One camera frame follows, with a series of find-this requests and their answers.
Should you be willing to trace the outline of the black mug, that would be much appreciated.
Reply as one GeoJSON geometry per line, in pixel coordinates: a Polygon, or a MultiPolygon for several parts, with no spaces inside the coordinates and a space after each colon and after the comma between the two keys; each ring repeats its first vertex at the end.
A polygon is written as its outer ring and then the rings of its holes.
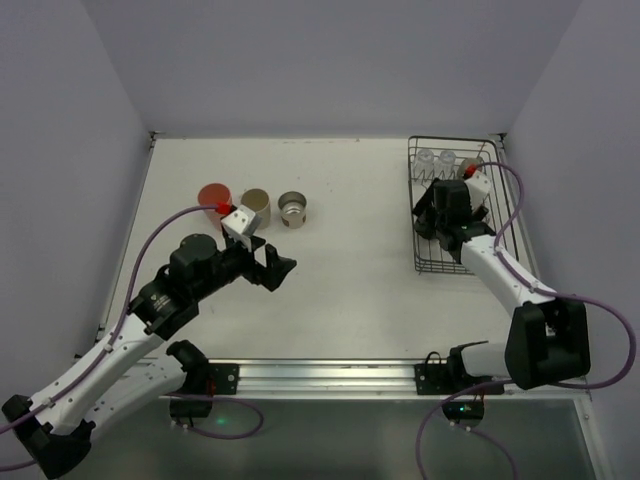
{"type": "Polygon", "coordinates": [[[414,231],[423,239],[434,240],[437,236],[437,221],[438,214],[435,211],[424,211],[416,218],[414,231]]]}

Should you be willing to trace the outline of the metal cup with cream label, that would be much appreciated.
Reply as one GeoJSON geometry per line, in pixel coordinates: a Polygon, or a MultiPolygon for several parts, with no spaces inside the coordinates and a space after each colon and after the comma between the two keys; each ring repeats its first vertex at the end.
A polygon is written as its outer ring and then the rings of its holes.
{"type": "Polygon", "coordinates": [[[278,199],[281,221],[289,229],[301,228],[306,223],[306,208],[306,197],[297,191],[283,193],[278,199]]]}

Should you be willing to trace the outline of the beige plastic cup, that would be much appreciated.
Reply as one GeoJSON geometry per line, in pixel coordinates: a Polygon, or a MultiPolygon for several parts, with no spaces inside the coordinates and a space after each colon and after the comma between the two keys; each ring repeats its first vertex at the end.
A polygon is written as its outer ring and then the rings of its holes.
{"type": "Polygon", "coordinates": [[[260,218],[259,229],[270,226],[271,203],[269,194],[260,188],[246,190],[240,197],[241,204],[251,209],[260,218]]]}

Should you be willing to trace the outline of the tall pink plastic cup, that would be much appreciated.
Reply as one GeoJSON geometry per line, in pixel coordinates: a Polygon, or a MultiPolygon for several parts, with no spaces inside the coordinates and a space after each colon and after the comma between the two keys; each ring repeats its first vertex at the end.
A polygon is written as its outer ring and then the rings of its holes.
{"type": "Polygon", "coordinates": [[[205,207],[204,213],[210,223],[221,231],[222,219],[232,210],[230,189],[222,183],[210,183],[200,190],[197,200],[200,206],[205,207]]]}

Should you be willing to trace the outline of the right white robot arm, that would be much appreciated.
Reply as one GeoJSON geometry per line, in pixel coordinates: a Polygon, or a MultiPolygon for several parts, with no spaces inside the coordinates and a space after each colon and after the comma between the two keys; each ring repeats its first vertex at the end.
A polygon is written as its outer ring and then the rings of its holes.
{"type": "Polygon", "coordinates": [[[482,281],[510,317],[505,342],[451,349],[447,362],[455,378],[504,378],[529,390],[590,371],[585,304],[557,298],[497,245],[495,231],[472,205],[469,182],[435,180],[412,213],[416,233],[437,240],[482,281]]]}

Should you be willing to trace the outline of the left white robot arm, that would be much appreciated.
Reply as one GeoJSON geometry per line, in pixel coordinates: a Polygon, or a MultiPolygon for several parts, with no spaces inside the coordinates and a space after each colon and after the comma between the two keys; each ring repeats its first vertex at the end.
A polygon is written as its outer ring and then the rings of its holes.
{"type": "Polygon", "coordinates": [[[201,301],[239,278],[275,291],[296,265],[259,237],[227,240],[225,249],[208,235],[184,238],[123,318],[65,374],[4,403],[10,430],[47,478],[68,474],[99,432],[128,413],[165,394],[204,393],[206,356],[172,339],[201,301]]]}

